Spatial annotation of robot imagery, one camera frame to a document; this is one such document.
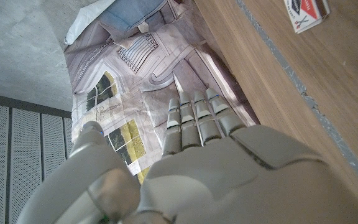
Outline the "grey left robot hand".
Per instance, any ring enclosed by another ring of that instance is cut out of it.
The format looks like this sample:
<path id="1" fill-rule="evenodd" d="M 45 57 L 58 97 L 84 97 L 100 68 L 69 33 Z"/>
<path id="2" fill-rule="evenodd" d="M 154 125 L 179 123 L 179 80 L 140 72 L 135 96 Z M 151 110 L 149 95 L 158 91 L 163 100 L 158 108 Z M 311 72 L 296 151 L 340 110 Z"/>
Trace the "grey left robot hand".
<path id="1" fill-rule="evenodd" d="M 139 184 L 87 122 L 19 223 L 358 223 L 358 197 L 315 150 L 246 127 L 209 88 L 170 100 L 162 158 Z"/>

